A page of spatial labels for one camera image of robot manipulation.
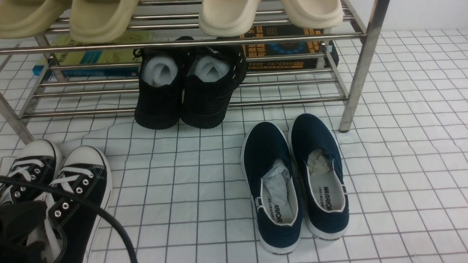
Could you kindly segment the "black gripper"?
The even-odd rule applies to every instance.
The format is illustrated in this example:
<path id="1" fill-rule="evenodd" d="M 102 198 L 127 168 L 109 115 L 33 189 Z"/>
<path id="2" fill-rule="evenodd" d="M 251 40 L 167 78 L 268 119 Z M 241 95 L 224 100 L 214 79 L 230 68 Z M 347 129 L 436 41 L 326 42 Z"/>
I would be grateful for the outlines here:
<path id="1" fill-rule="evenodd" d="M 28 241 L 45 220 L 44 201 L 2 205 L 0 209 L 0 261 L 2 263 L 45 263 L 43 241 Z"/>

